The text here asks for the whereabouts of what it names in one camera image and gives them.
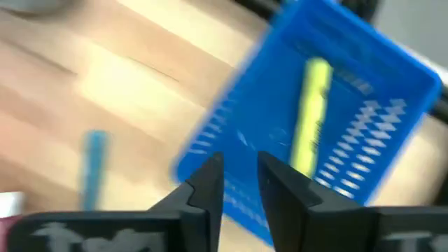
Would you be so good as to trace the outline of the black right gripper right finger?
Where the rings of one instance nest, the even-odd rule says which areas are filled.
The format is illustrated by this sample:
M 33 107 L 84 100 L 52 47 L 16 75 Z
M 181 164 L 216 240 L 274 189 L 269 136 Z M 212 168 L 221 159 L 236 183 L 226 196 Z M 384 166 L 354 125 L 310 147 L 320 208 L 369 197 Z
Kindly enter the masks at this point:
M 447 250 L 445 206 L 362 206 L 265 151 L 258 184 L 278 252 Z

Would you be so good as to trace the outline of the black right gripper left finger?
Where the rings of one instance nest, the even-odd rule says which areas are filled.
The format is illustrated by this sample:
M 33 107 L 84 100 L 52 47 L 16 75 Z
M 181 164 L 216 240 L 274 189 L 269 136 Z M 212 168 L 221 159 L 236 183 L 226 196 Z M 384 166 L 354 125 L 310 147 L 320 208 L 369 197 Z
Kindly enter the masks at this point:
M 43 212 L 16 222 L 7 252 L 217 251 L 224 160 L 214 153 L 190 178 L 145 211 Z

